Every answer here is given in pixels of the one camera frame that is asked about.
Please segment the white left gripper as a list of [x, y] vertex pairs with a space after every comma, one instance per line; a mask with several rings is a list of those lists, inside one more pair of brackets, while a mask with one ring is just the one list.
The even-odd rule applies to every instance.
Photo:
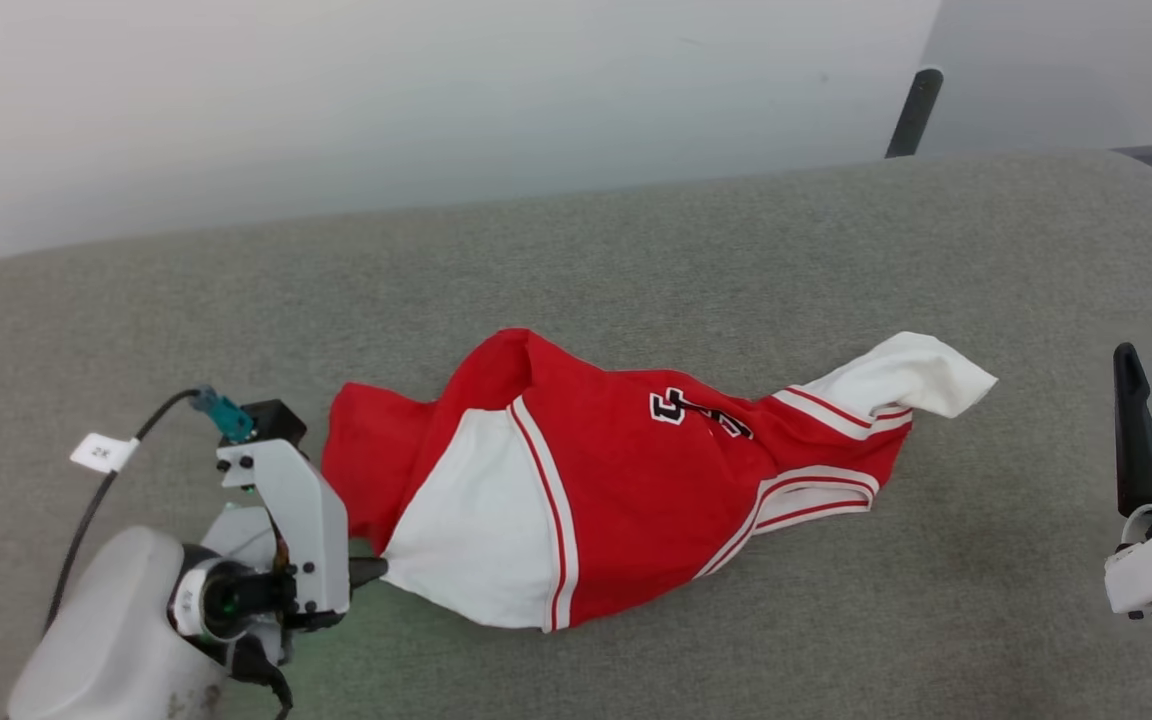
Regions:
[[294, 591], [282, 624], [297, 632], [335, 626], [351, 589], [380, 579], [389, 562], [349, 559], [346, 506], [298, 448], [285, 439], [221, 446], [225, 488], [253, 488], [259, 506], [232, 506], [214, 523], [214, 550], [259, 573], [283, 575]]

